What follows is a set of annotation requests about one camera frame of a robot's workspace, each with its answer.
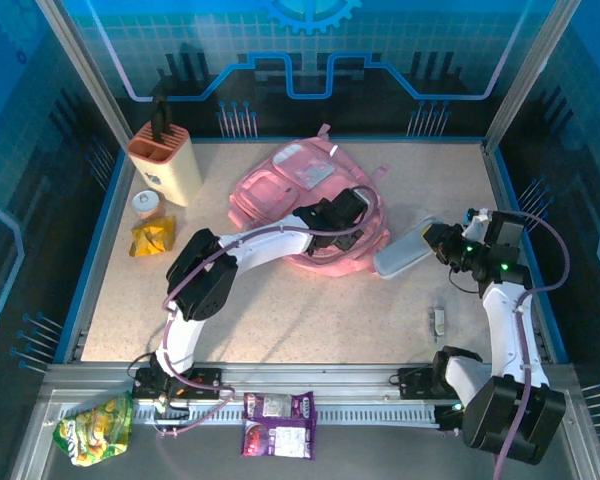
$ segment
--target small jar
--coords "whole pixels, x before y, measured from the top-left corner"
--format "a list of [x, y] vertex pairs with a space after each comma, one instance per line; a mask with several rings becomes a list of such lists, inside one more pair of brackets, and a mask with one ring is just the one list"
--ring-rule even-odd
[[141, 220], [164, 217], [164, 205], [153, 190], [143, 190], [131, 201], [131, 207]]

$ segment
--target gear logo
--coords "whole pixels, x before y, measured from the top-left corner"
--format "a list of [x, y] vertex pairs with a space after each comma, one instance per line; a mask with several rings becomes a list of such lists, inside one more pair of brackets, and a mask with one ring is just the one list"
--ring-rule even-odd
[[307, 35], [340, 27], [340, 20], [351, 18], [351, 10], [362, 5], [360, 0], [260, 0], [260, 4], [281, 27], [291, 27], [293, 33], [304, 30]]

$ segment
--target cable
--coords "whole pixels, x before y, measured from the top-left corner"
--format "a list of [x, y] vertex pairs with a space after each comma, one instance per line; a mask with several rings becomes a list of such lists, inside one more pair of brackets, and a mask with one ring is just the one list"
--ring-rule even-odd
[[[411, 370], [410, 372], [408, 372], [408, 373], [405, 373], [405, 374], [404, 374], [404, 377], [402, 377], [402, 378], [407, 378], [409, 375], [413, 375], [413, 374], [414, 374], [414, 373], [416, 373], [416, 372], [419, 372], [419, 371], [421, 371], [421, 370], [424, 370], [425, 368], [430, 368], [430, 367], [432, 367], [432, 366], [433, 366], [433, 365], [425, 365], [424, 367], [418, 367], [418, 368], [415, 368], [415, 369]], [[388, 380], [388, 381], [389, 381], [389, 385], [392, 385], [392, 386], [394, 386], [394, 387], [397, 387], [398, 385], [400, 385], [400, 382], [398, 382], [398, 383], [394, 383], [394, 382], [392, 382], [392, 381], [391, 381], [391, 379], [392, 379], [393, 377], [398, 377], [398, 374], [397, 374], [397, 373], [394, 373], [393, 375], [391, 375], [391, 376], [389, 377], [389, 380]]]
[[458, 285], [456, 282], [454, 282], [453, 280], [451, 280], [451, 274], [452, 274], [452, 273], [454, 273], [454, 272], [453, 272], [453, 268], [450, 268], [450, 269], [449, 269], [449, 283], [450, 283], [451, 285], [453, 285], [454, 287], [456, 287], [456, 288], [457, 288], [458, 290], [460, 290], [461, 292], [463, 292], [463, 293], [468, 293], [468, 294], [470, 294], [470, 295], [477, 295], [477, 294], [479, 294], [479, 293], [480, 293], [480, 292], [478, 292], [478, 291], [474, 291], [474, 290], [465, 290], [464, 288], [462, 288], [462, 287], [461, 287], [460, 285]]
[[170, 435], [170, 436], [176, 437], [180, 433], [185, 433], [185, 432], [197, 427], [198, 425], [202, 424], [207, 419], [212, 417], [216, 412], [218, 412], [222, 408], [224, 408], [229, 402], [231, 402], [236, 393], [236, 391], [233, 387], [229, 387], [229, 386], [212, 387], [209, 385], [205, 385], [203, 383], [192, 382], [192, 381], [184, 378], [182, 375], [178, 374], [178, 372], [176, 372], [175, 368], [173, 367], [173, 364], [171, 363], [171, 360], [169, 359], [169, 354], [167, 352], [167, 343], [168, 343], [167, 340], [169, 338], [169, 331], [171, 330], [171, 325], [173, 324], [173, 321], [175, 318], [175, 310], [173, 308], [170, 308], [170, 303], [173, 301], [173, 299], [207, 265], [215, 262], [221, 255], [224, 255], [225, 253], [236, 248], [240, 244], [242, 244], [248, 240], [251, 240], [252, 238], [255, 238], [257, 236], [264, 235], [266, 233], [273, 233], [273, 232], [301, 232], [301, 233], [308, 233], [310, 235], [331, 237], [331, 236], [338, 236], [338, 235], [349, 235], [351, 233], [357, 232], [358, 230], [364, 229], [364, 227], [366, 227], [373, 220], [374, 214], [376, 213], [376, 211], [378, 210], [378, 207], [380, 205], [380, 201], [379, 201], [378, 195], [376, 194], [375, 190], [373, 190], [371, 187], [368, 187], [366, 185], [358, 185], [357, 187], [352, 188], [352, 190], [353, 191], [362, 190], [362, 191], [368, 193], [371, 197], [371, 199], [370, 199], [371, 206], [370, 206], [370, 208], [367, 209], [367, 211], [370, 212], [370, 214], [363, 216], [363, 218], [360, 220], [360, 222], [358, 222], [353, 227], [347, 228], [344, 230], [338, 230], [338, 231], [312, 230], [312, 229], [292, 227], [292, 226], [265, 227], [265, 228], [254, 230], [252, 232], [247, 233], [245, 236], [241, 237], [240, 239], [231, 242], [227, 246], [221, 248], [220, 250], [218, 250], [217, 252], [213, 253], [208, 258], [206, 258], [205, 260], [200, 262], [200, 264], [197, 265], [191, 271], [191, 273], [189, 273], [189, 275], [187, 275], [178, 285], [176, 285], [176, 287], [171, 291], [171, 293], [169, 295], [167, 295], [167, 298], [165, 298], [165, 300], [162, 302], [163, 310], [169, 312], [169, 319], [167, 320], [167, 325], [164, 329], [164, 334], [162, 336], [162, 348], [164, 350], [164, 360], [165, 360], [165, 364], [166, 364], [167, 368], [171, 371], [174, 378], [178, 379], [180, 382], [184, 383], [185, 385], [188, 385], [190, 387], [200, 389], [200, 390], [211, 390], [214, 392], [218, 392], [218, 391], [229, 392], [229, 395], [227, 395], [220, 403], [218, 403], [215, 407], [213, 407], [211, 410], [209, 410], [202, 418], [196, 420], [195, 422], [193, 422], [187, 426], [179, 427], [179, 428], [174, 427], [171, 430], [163, 431], [163, 432], [161, 432], [162, 436]]
[[215, 252], [212, 255], [210, 255], [205, 260], [203, 260], [196, 268], [194, 268], [191, 271], [191, 273], [189, 273], [189, 275], [187, 275], [171, 291], [171, 293], [169, 295], [167, 295], [167, 298], [165, 298], [164, 302], [162, 302], [162, 309], [166, 310], [166, 311], [169, 311], [169, 302], [171, 302], [174, 298], [176, 298], [178, 296], [178, 294], [182, 291], [182, 289], [184, 287], [186, 287], [187, 284], [191, 280], [193, 280], [195, 278], [195, 276], [198, 275], [198, 273], [200, 273], [204, 267], [206, 267], [207, 265], [215, 262], [218, 258], [220, 258], [222, 255], [224, 255], [225, 253], [227, 253], [229, 250], [233, 250], [234, 248], [236, 248], [237, 246], [239, 246], [241, 243], [244, 243], [244, 242], [246, 242], [248, 240], [251, 240], [252, 238], [258, 237], [260, 235], [264, 235], [266, 233], [273, 233], [273, 232], [301, 232], [301, 233], [308, 233], [310, 235], [318, 235], [318, 236], [322, 236], [322, 237], [331, 237], [331, 236], [334, 236], [334, 235], [335, 236], [337, 236], [337, 235], [349, 235], [349, 234], [352, 234], [354, 232], [357, 232], [358, 230], [364, 229], [364, 227], [366, 227], [373, 220], [373, 215], [378, 210], [378, 206], [379, 206], [378, 195], [376, 194], [375, 190], [373, 190], [371, 187], [368, 187], [366, 185], [358, 185], [357, 187], [354, 187], [352, 190], [354, 190], [354, 191], [356, 191], [356, 190], [362, 190], [362, 191], [365, 191], [365, 192], [369, 193], [371, 195], [371, 205], [373, 206], [372, 208], [368, 209], [368, 210], [371, 211], [371, 214], [367, 215], [366, 218], [364, 218], [363, 220], [361, 220], [358, 224], [354, 225], [351, 228], [347, 228], [347, 229], [339, 230], [339, 231], [334, 231], [334, 232], [328, 232], [328, 231], [324, 231], [324, 230], [311, 230], [311, 229], [308, 229], [308, 228], [292, 227], [292, 226], [265, 227], [265, 228], [254, 230], [252, 232], [248, 232], [244, 237], [241, 237], [238, 240], [234, 240], [233, 242], [231, 242], [227, 246], [221, 248], [217, 252]]
[[138, 355], [134, 360], [131, 361], [131, 363], [127, 366], [127, 376], [129, 376], [129, 378], [131, 378], [131, 380], [135, 380], [136, 377], [132, 376], [129, 373], [129, 370], [131, 370], [131, 368], [138, 363], [140, 360], [142, 360], [145, 357], [150, 357], [151, 355], [153, 355], [153, 353], [148, 352], [148, 353], [143, 353], [142, 355]]
[[529, 354], [529, 345], [527, 344], [527, 336], [524, 331], [524, 323], [522, 319], [522, 309], [520, 308], [523, 302], [527, 297], [533, 295], [534, 293], [540, 292], [550, 292], [557, 288], [560, 288], [567, 281], [569, 277], [569, 272], [571, 271], [571, 258], [569, 257], [569, 250], [567, 249], [567, 244], [564, 239], [560, 236], [555, 228], [553, 228], [549, 223], [547, 223], [542, 218], [537, 215], [533, 215], [527, 212], [502, 212], [513, 215], [522, 215], [524, 217], [530, 218], [532, 220], [537, 221], [543, 227], [545, 227], [549, 232], [556, 238], [560, 248], [562, 249], [562, 255], [564, 256], [564, 271], [562, 272], [562, 277], [553, 285], [548, 287], [538, 287], [532, 288], [531, 290], [527, 290], [520, 298], [516, 301], [516, 324], [518, 327], [518, 336], [520, 337], [520, 344], [522, 348], [522, 362], [527, 368], [524, 370], [524, 389], [522, 390], [522, 399], [520, 400], [520, 404], [518, 405], [518, 411], [516, 412], [515, 417], [513, 418], [513, 422], [511, 422], [511, 427], [509, 427], [509, 432], [502, 444], [502, 448], [500, 449], [500, 453], [498, 454], [498, 460], [496, 461], [495, 468], [493, 470], [493, 480], [500, 480], [502, 476], [502, 470], [504, 468], [504, 462], [507, 459], [507, 455], [509, 454], [509, 450], [511, 449], [511, 445], [513, 444], [513, 440], [520, 428], [520, 424], [522, 423], [522, 417], [524, 417], [524, 413], [527, 410], [527, 405], [529, 404], [529, 397], [531, 396], [531, 368], [530, 368], [530, 354]]

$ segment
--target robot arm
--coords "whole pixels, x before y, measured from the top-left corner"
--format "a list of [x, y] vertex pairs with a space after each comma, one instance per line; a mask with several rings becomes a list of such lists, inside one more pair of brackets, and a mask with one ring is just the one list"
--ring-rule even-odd
[[[224, 306], [239, 275], [276, 258], [302, 253], [313, 255], [316, 250], [331, 245], [349, 250], [362, 236], [362, 230], [345, 235], [338, 232], [355, 227], [356, 219], [367, 209], [368, 201], [364, 197], [345, 189], [332, 201], [322, 199], [317, 204], [299, 207], [276, 223], [248, 232], [219, 237], [209, 229], [196, 232], [167, 272], [169, 293], [211, 255], [236, 241], [239, 243], [205, 266], [170, 305], [173, 313], [166, 350], [175, 372], [181, 374], [192, 367], [195, 346], [205, 321]], [[334, 232], [334, 235], [314, 235], [311, 231]], [[164, 353], [161, 344], [155, 353], [160, 367], [155, 376], [160, 376], [162, 370], [172, 377], [173, 371]]]
[[[524, 221], [501, 212], [470, 210], [466, 229], [433, 224], [423, 233], [436, 258], [454, 272], [471, 272], [487, 312], [492, 365], [475, 353], [444, 347], [433, 361], [432, 390], [455, 392], [465, 407], [462, 433], [465, 443], [499, 453], [522, 396], [525, 370], [531, 371], [531, 398], [509, 456], [538, 463], [565, 412], [564, 395], [549, 388], [542, 369], [531, 322], [531, 297], [517, 307], [531, 288], [526, 266], [517, 263]], [[524, 335], [516, 313], [522, 313]], [[523, 360], [526, 341], [529, 365]]]

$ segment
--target green snack bag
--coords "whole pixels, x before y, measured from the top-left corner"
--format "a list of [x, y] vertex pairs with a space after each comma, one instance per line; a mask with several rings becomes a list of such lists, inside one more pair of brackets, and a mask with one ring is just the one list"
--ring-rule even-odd
[[91, 410], [60, 420], [53, 440], [74, 465], [88, 467], [126, 452], [132, 415], [131, 394], [125, 392]]

